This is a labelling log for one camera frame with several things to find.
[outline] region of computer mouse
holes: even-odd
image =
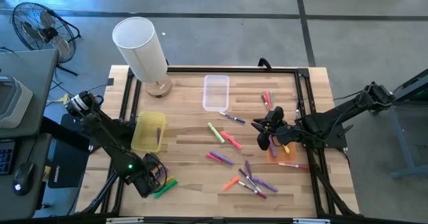
[[[26,195],[33,186],[35,165],[31,162],[21,164],[13,174],[13,192]]]

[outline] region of gray floor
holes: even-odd
[[[0,9],[36,1],[53,9],[78,11],[173,13],[297,14],[296,0],[0,0]],[[304,0],[312,15],[428,15],[427,0]],[[81,74],[61,71],[59,79],[73,93],[104,84],[112,64],[125,64],[111,33],[122,18],[67,17],[82,39],[65,64]],[[153,18],[166,57],[174,65],[254,66],[260,57],[273,66],[308,66],[302,28],[297,19]],[[394,90],[428,67],[426,21],[309,21],[316,65],[327,67],[334,97],[360,90],[371,81]],[[0,46],[25,50],[8,15],[0,15]],[[98,88],[101,94],[104,88]],[[64,93],[55,89],[51,98]],[[60,121],[64,109],[51,105],[45,115]],[[361,114],[349,121],[346,134],[351,172],[360,212],[369,217],[428,222],[428,175],[393,180],[391,171],[405,167],[387,113]],[[48,190],[54,208],[37,216],[63,215],[76,190]]]

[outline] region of lamp shade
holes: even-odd
[[[113,42],[141,82],[162,80],[167,61],[153,23],[143,17],[130,17],[113,29]]]

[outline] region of white lamp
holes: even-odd
[[[143,17],[130,17],[113,29],[113,41],[135,77],[153,97],[171,91],[168,65],[153,23]]]

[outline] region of yellow plastic container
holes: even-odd
[[[165,114],[160,112],[140,112],[134,137],[132,137],[132,149],[158,153],[161,150],[166,125],[167,117]]]

